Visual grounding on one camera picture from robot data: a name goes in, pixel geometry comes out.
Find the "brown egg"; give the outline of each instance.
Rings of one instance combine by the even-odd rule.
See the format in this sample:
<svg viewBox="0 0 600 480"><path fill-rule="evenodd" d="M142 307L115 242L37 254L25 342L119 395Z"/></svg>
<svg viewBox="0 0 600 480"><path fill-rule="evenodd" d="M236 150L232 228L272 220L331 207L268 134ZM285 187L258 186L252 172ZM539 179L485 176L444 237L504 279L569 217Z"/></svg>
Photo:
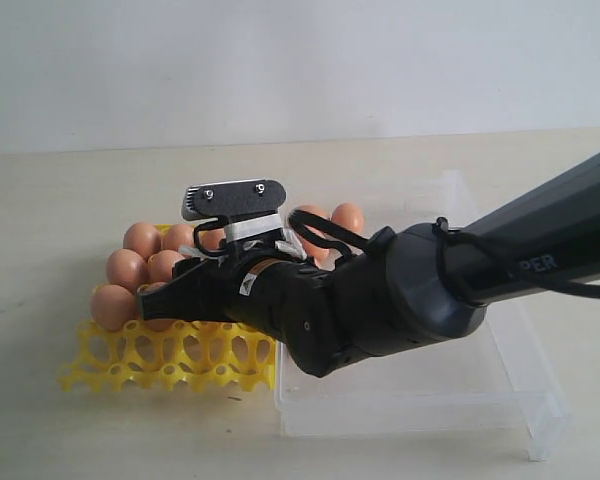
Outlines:
<svg viewBox="0 0 600 480"><path fill-rule="evenodd" d="M105 330L117 332L137 315L134 295L119 285L103 285L91 296L91 316Z"/></svg>
<svg viewBox="0 0 600 480"><path fill-rule="evenodd" d="M300 205L296 208L296 210L302 210L303 212L313 213L314 215L318 215L322 218L329 218L329 214L316 205ZM321 232L318 232L314 228L309 227L309 230L311 230L313 233L320 237L324 237L324 235ZM314 257L319 262L326 260L329 256L329 250L327 250L326 248L317 247L308 240L305 240L300 235L298 235L298 238L300 239L300 243L302 243L302 248L304 248L304 251L307 252L307 255Z"/></svg>
<svg viewBox="0 0 600 480"><path fill-rule="evenodd" d="M186 223L173 225L162 237L163 250L178 251L180 245L193 247L193 228Z"/></svg>
<svg viewBox="0 0 600 480"><path fill-rule="evenodd" d="M184 257L173 250L163 250L149 259L149 280L168 282L173 276L173 266Z"/></svg>
<svg viewBox="0 0 600 480"><path fill-rule="evenodd" d="M147 222L134 223L124 234L122 247L133 250L144 260L160 251L162 238L160 231Z"/></svg>
<svg viewBox="0 0 600 480"><path fill-rule="evenodd" d="M200 232L200 243L207 250L218 250L220 248L220 240L225 237L224 228Z"/></svg>
<svg viewBox="0 0 600 480"><path fill-rule="evenodd" d="M342 203L331 214L331 221L360 235L364 230L362 209L353 203Z"/></svg>
<svg viewBox="0 0 600 480"><path fill-rule="evenodd" d="M109 283L120 285L132 293L149 281L147 262L133 250L125 248L109 255L106 272Z"/></svg>
<svg viewBox="0 0 600 480"><path fill-rule="evenodd" d="M162 286L166 285L165 282L156 282L151 285L147 285L144 289L145 292L156 290ZM149 330L153 330L154 332L164 332L173 325L177 319L175 318L154 318L152 320L145 320L144 324Z"/></svg>

